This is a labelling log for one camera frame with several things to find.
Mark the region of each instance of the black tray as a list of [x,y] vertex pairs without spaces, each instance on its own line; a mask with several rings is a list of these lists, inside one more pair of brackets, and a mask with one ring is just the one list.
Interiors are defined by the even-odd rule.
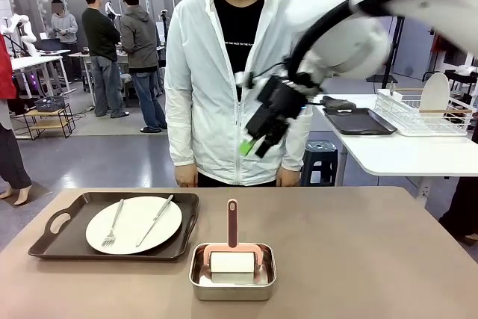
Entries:
[[397,128],[369,108],[331,110],[324,108],[326,117],[341,134],[393,134]]
[[[176,233],[160,246],[137,254],[111,255],[98,252],[87,243],[85,232],[88,223],[103,208],[122,198],[138,196],[167,198],[170,194],[174,194],[173,202],[181,209],[182,222]],[[175,261],[186,253],[198,213],[199,197],[193,193],[84,193],[70,207],[53,214],[46,223],[45,233],[28,250],[28,254],[44,259]],[[69,214],[71,219],[63,223],[55,234],[51,231],[53,221],[62,214]]]

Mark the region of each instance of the hand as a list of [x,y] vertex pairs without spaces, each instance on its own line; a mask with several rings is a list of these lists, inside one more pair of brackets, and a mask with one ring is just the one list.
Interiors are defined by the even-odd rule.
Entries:
[[197,187],[197,166],[195,164],[174,167],[174,176],[179,187]]
[[277,187],[296,187],[299,185],[300,171],[286,170],[284,167],[280,167],[277,171]]

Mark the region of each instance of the person in red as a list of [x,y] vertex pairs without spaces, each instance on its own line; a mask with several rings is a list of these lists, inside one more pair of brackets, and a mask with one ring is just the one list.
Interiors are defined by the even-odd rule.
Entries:
[[31,180],[23,167],[22,155],[8,112],[7,99],[16,98],[16,89],[12,81],[12,63],[0,34],[0,177],[7,182],[7,189],[0,193],[0,199],[9,197],[13,190],[19,190],[15,205],[21,205],[28,199]]

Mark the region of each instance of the white jacket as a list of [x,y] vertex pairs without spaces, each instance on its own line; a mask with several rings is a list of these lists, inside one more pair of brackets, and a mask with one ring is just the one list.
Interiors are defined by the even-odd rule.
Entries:
[[[290,0],[265,0],[246,72],[260,73],[291,51],[284,13]],[[288,134],[260,159],[243,157],[244,127],[260,106],[258,87],[243,89],[235,77],[213,0],[183,0],[175,8],[167,41],[166,117],[175,166],[196,163],[198,171],[230,185],[273,181],[282,165],[300,170],[312,109],[291,122]]]

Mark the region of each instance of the white plate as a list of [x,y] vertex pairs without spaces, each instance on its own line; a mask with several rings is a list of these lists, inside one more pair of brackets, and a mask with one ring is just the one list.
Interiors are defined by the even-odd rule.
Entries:
[[[450,100],[450,85],[445,74],[437,72],[428,79],[421,93],[421,110],[447,110]],[[423,114],[426,117],[443,117],[443,113]]]
[[88,244],[95,250],[107,254],[133,254],[159,246],[171,238],[181,225],[181,209],[173,201],[164,210],[143,243],[139,247],[136,247],[136,243],[148,232],[153,218],[166,200],[150,196],[125,199],[114,230],[117,239],[112,246],[102,247],[103,240],[110,233],[119,203],[109,205],[88,223],[86,231]]

